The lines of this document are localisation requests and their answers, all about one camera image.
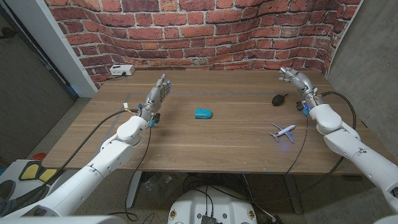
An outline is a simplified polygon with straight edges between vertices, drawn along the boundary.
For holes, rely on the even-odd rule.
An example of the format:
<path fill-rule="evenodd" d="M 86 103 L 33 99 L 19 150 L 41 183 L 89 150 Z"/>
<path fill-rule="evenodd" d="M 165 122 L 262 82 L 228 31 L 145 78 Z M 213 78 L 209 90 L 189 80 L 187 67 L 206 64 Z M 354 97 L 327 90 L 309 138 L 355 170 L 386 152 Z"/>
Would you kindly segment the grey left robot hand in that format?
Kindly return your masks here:
<path fill-rule="evenodd" d="M 165 76 L 165 73 L 161 75 L 144 101 L 141 114 L 139 116 L 146 121 L 149 121 L 152 116 L 160 110 L 162 102 L 170 93 L 171 83 L 169 81 L 165 81 Z"/>

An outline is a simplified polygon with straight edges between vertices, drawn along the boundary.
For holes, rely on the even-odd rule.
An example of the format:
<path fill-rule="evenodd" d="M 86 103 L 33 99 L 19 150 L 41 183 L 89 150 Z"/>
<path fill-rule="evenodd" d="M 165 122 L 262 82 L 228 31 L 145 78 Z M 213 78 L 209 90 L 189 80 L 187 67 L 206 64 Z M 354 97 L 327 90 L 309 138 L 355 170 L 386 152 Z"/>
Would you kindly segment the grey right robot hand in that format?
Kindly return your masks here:
<path fill-rule="evenodd" d="M 314 108 L 318 106 L 318 102 L 315 97 L 315 87 L 312 85 L 309 77 L 304 73 L 289 67 L 280 67 L 279 73 L 279 79 L 293 84 L 293 86 L 296 87 L 299 93 L 303 96 L 303 100 L 309 107 Z"/>

